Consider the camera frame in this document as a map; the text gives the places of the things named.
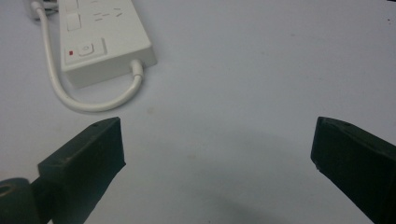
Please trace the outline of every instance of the white power strip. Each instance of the white power strip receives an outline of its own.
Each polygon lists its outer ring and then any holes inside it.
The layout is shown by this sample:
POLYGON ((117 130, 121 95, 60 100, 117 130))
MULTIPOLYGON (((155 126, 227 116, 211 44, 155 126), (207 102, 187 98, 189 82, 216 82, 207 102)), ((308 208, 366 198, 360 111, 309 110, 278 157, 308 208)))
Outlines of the white power strip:
POLYGON ((157 61, 131 0, 58 0, 61 67, 76 88, 157 61))

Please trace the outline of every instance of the white power cord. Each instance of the white power cord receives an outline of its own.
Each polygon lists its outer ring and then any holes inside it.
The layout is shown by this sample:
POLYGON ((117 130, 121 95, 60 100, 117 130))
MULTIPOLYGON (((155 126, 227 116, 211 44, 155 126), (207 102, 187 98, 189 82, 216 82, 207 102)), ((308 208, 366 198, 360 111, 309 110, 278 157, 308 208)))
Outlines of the white power cord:
POLYGON ((134 81, 131 87, 122 95, 113 99, 112 101, 106 103, 100 103, 100 104, 84 104, 69 96, 65 92, 64 87, 62 86, 61 81, 56 72, 55 63, 53 61, 51 44, 50 44, 49 23, 45 9, 38 2, 32 2, 31 7, 32 10, 38 14, 38 17, 41 20, 41 31, 44 39, 44 47, 46 51, 47 68, 49 71, 50 82, 52 84, 52 88, 54 89, 56 95, 62 101, 62 103, 64 103, 66 106, 68 106, 73 110, 100 112, 100 111, 110 110, 119 105, 122 105, 136 94, 144 77, 143 66, 139 60, 133 60, 130 63, 130 68, 134 76, 134 81))

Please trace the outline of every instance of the white surface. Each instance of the white surface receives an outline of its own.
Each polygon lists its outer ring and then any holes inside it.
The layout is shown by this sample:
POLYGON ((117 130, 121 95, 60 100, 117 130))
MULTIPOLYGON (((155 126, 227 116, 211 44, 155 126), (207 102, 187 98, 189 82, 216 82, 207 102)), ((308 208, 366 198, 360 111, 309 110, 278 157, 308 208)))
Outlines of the white surface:
POLYGON ((69 1, 59 0, 61 68, 77 88, 82 88, 130 72, 132 60, 145 67, 154 65, 151 42, 131 0, 78 0, 67 10, 69 1), (79 45, 100 40, 90 55, 68 52, 79 45))
POLYGON ((73 11, 78 9, 78 1, 77 0, 64 0, 64 6, 66 11, 73 11))
MULTIPOLYGON (((22 2, 0 2, 0 179, 33 181, 52 151, 89 124, 119 116, 127 165, 88 224, 372 223, 309 154, 317 116, 396 144, 395 3, 134 6, 158 64, 130 103, 79 114, 52 92, 39 24, 22 16, 22 2)), ((56 36, 57 16, 50 19, 56 36)), ((129 81, 71 93, 101 102, 129 81)))

